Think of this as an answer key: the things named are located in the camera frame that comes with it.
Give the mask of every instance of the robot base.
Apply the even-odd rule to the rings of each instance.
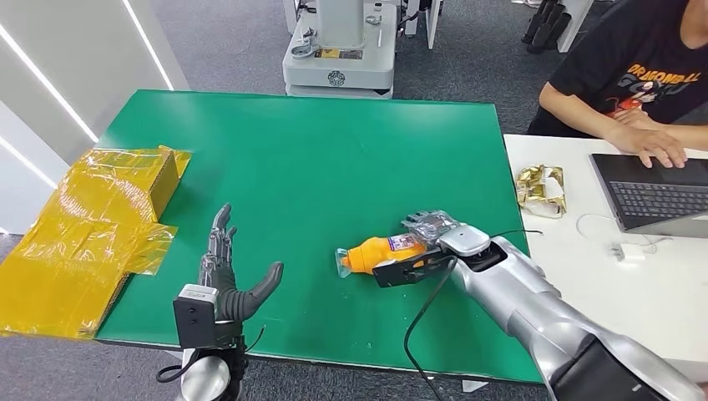
[[[393,87],[381,93],[380,89],[361,88],[332,88],[326,86],[300,86],[286,84],[288,96],[315,96],[322,98],[366,98],[390,99],[393,96]]]
[[[317,31],[317,14],[302,13],[283,58],[286,92],[295,96],[390,99],[396,57],[397,10],[392,4],[375,9],[364,4],[364,16],[379,19],[364,23],[363,45],[358,48],[323,48],[309,57],[293,58],[291,50],[303,44],[301,33]]]

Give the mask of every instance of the laptop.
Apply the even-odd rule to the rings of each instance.
[[[708,238],[708,160],[647,169],[637,156],[590,157],[623,232]]]

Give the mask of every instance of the white robot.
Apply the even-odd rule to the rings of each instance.
[[[397,25],[392,4],[308,3],[283,58],[286,92],[390,99]]]
[[[185,353],[190,356],[182,366],[163,369],[158,380],[184,374],[182,399],[187,401],[238,399],[247,367],[242,323],[282,277],[283,265],[276,262],[254,289],[235,289],[230,250],[235,229],[226,230],[229,212],[230,206],[224,206],[214,219],[200,285],[186,286],[174,301],[180,345],[196,351]],[[418,212],[402,224],[429,251],[374,269],[379,285],[413,284],[441,272],[443,282],[452,277],[462,293],[524,346],[553,400],[705,401],[700,388],[663,359],[565,303],[543,270],[503,237],[490,238],[443,211]],[[179,372],[162,376],[169,369]]]

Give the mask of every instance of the gold wrapper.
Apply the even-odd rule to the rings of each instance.
[[[559,219],[567,211],[563,169],[532,165],[516,178],[518,205],[531,214]]]

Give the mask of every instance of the orange bottle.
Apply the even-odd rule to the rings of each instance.
[[[341,278],[349,276],[350,273],[373,274],[374,267],[402,261],[421,255],[425,251],[426,247],[417,242],[410,234],[389,236],[388,238],[375,236],[350,250],[337,249],[336,269]]]

